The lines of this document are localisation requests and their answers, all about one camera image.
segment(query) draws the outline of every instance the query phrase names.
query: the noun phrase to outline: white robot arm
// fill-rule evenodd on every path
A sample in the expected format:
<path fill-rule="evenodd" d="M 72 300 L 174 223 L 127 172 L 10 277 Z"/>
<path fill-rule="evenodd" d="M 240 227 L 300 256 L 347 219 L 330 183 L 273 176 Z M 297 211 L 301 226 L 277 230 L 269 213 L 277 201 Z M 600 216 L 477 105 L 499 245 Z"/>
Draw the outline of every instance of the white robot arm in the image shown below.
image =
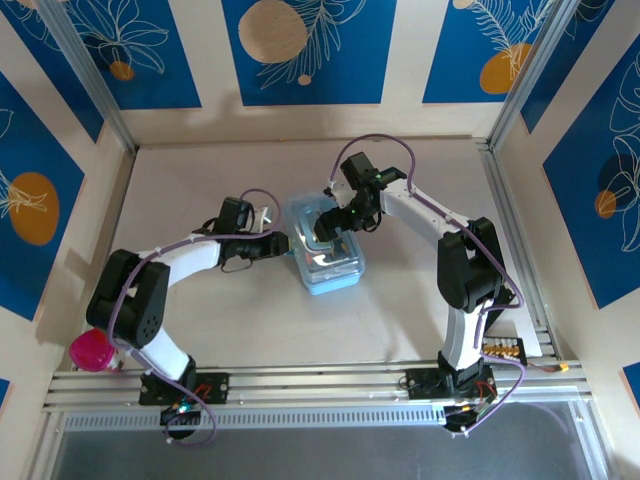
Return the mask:
<path fill-rule="evenodd" d="M 424 393 L 425 398 L 455 397 L 473 385 L 472 380 L 481 379 L 488 368 L 480 353 L 479 339 L 484 333 L 478 331 L 483 330 L 480 311 L 506 296 L 505 291 L 510 293 L 503 286 L 503 276 L 456 225 L 468 225 L 491 256 L 503 264 L 493 224 L 486 218 L 470 220 L 419 189 L 409 189 L 404 173 L 396 168 L 380 172 L 363 153 L 349 157 L 340 168 L 349 185 L 325 190 L 339 206 L 319 217 L 316 236 L 328 241 L 340 231 L 372 232 L 380 225 L 382 214 L 387 214 L 400 218 L 437 249 L 438 288 L 449 305 L 449 315 L 438 355 L 439 372 L 433 372 L 433 388 L 426 387 Z"/>
<path fill-rule="evenodd" d="M 220 214 L 179 244 L 180 248 L 161 253 L 144 265 L 133 287 L 124 297 L 112 325 L 113 337 L 136 358 L 168 380 L 186 388 L 195 372 L 195 361 L 183 352 L 162 327 L 167 291 L 181 280 L 202 270 L 214 268 L 232 257 L 251 262 L 282 255 L 289 250 L 287 236 L 279 231 L 263 232 L 270 223 L 271 209 L 254 211 L 244 200 L 228 197 Z M 247 227 L 251 216 L 251 226 Z M 222 236 L 220 241 L 214 238 Z M 87 308 L 87 322 L 109 331 L 117 298 L 125 281 L 142 259 L 154 250 L 133 253 L 117 250 L 107 261 L 98 286 Z"/>

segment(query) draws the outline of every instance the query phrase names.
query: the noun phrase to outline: white table surface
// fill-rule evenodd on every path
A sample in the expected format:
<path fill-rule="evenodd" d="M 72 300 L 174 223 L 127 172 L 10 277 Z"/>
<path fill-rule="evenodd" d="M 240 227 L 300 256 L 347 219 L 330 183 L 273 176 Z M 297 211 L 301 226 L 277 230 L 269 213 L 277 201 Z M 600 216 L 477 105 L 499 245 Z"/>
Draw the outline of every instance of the white table surface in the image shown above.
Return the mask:
<path fill-rule="evenodd" d="M 113 249 L 149 250 L 187 236 L 218 214 L 223 199 L 266 188 L 282 203 L 321 191 L 342 141 L 142 148 Z M 414 140 L 415 184 L 454 211 L 497 226 L 507 269 L 517 277 L 476 145 L 472 140 Z M 382 170 L 408 171 L 406 152 L 365 141 Z M 267 203 L 249 197 L 256 207 Z M 366 258 L 360 283 L 311 296 L 293 257 L 250 270 L 200 272 L 169 291 L 164 325 L 200 366 L 261 366 L 435 359 L 447 305 L 436 285 L 436 251 L 408 226 L 385 216 L 380 229 L 357 234 Z M 523 337 L 541 354 L 526 309 L 505 312 L 490 334 Z"/>

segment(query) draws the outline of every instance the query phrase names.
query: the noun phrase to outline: plastic lid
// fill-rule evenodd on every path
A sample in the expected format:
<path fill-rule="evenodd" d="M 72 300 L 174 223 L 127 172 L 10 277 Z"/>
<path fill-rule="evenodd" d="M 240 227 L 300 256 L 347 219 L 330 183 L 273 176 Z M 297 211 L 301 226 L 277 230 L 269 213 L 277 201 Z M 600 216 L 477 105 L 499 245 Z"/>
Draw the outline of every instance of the plastic lid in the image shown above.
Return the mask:
<path fill-rule="evenodd" d="M 285 220 L 304 283 L 311 287 L 364 271 L 364 257 L 353 232 L 340 232 L 331 242 L 313 233 L 318 217 L 337 203 L 322 194 L 296 197 L 285 206 Z"/>
<path fill-rule="evenodd" d="M 101 372 L 105 370 L 116 353 L 107 336 L 97 328 L 86 331 L 69 347 L 69 357 L 82 370 Z"/>

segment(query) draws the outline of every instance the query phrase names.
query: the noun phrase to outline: transparent plastic box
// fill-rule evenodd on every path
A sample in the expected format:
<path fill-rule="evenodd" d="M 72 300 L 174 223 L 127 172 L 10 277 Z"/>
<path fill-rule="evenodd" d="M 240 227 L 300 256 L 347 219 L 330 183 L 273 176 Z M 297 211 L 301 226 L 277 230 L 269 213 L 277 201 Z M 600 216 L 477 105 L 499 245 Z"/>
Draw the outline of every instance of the transparent plastic box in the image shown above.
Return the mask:
<path fill-rule="evenodd" d="M 294 197 L 284 207 L 293 253 L 312 295 L 355 285 L 364 273 L 364 256 L 353 232 L 338 230 L 339 237 L 331 242 L 318 242 L 313 233 L 320 214 L 337 206 L 318 193 Z"/>

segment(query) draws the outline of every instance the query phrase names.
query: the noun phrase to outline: white leaf drawing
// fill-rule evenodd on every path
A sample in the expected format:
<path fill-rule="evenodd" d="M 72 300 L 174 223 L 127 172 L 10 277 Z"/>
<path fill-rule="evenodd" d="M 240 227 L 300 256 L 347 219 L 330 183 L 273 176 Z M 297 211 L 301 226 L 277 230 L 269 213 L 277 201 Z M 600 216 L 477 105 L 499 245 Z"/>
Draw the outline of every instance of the white leaf drawing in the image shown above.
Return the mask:
<path fill-rule="evenodd" d="M 11 119 L 14 112 L 6 108 L 0 108 L 0 139 L 5 136 L 11 127 Z M 47 207 L 42 204 L 47 194 L 30 195 L 16 188 L 0 170 L 0 218 L 4 218 L 11 211 L 20 211 L 21 207 L 29 207 L 41 212 L 46 212 Z"/>
<path fill-rule="evenodd" d="M 59 50 L 35 9 L 17 0 L 2 1 L 31 36 Z M 107 65 L 118 61 L 164 73 L 164 61 L 153 47 L 164 44 L 169 31 L 139 20 L 138 0 L 68 0 L 62 5 L 85 46 L 97 52 Z"/>
<path fill-rule="evenodd" d="M 52 50 L 60 51 L 42 18 L 34 8 L 29 8 L 18 0 L 2 0 L 11 13 L 20 21 L 25 31 Z"/>
<path fill-rule="evenodd" d="M 617 134 L 613 147 L 619 171 L 599 195 L 597 213 L 610 218 L 622 213 L 622 247 L 625 253 L 640 248 L 640 52 L 629 65 L 618 89 L 609 120 Z"/>
<path fill-rule="evenodd" d="M 495 50 L 509 59 L 511 79 L 520 72 L 524 61 L 522 45 L 540 29 L 555 2 L 541 0 L 534 7 L 533 0 L 529 0 L 522 15 L 513 11 L 511 0 L 473 0 L 469 5 L 468 10 L 476 15 L 480 32 L 491 39 Z"/>
<path fill-rule="evenodd" d="M 571 17 L 565 33 L 571 37 L 572 40 L 576 39 L 578 33 L 578 24 L 582 22 L 592 23 L 597 22 L 607 9 L 607 5 L 610 0 L 582 0 L 576 7 L 576 11 Z"/>
<path fill-rule="evenodd" d="M 323 62 L 331 60 L 331 52 L 340 51 L 342 46 L 338 27 L 356 17 L 365 7 L 367 0 L 359 0 L 356 8 L 345 16 L 345 4 L 351 0 L 294 0 L 291 7 L 302 18 L 307 30 L 307 42 L 302 51 L 291 60 L 264 64 L 258 73 L 266 77 L 261 89 L 285 80 L 291 83 L 301 76 L 313 78 L 322 68 Z"/>

